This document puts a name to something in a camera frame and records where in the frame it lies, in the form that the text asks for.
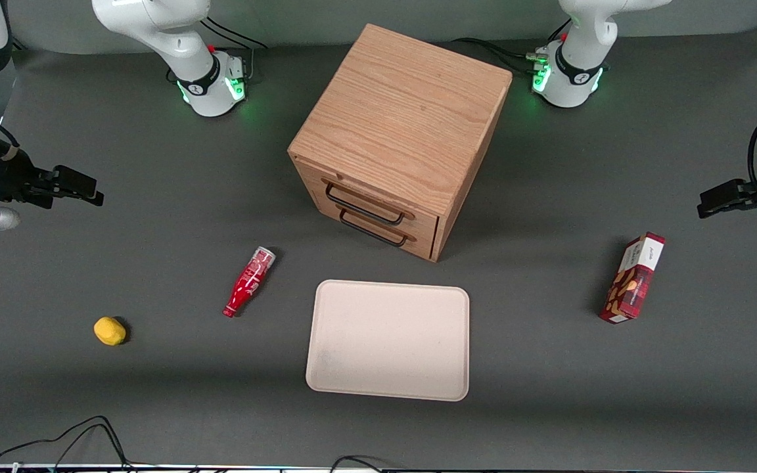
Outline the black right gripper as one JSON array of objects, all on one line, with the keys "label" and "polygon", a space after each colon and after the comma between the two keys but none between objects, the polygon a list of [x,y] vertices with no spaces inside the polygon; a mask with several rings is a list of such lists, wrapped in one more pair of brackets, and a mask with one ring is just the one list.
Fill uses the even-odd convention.
[{"label": "black right gripper", "polygon": [[72,198],[101,207],[104,194],[97,191],[97,181],[66,166],[55,166],[55,186],[51,171],[37,168],[25,152],[5,161],[0,158],[0,202],[31,204],[50,210],[55,198]]}]

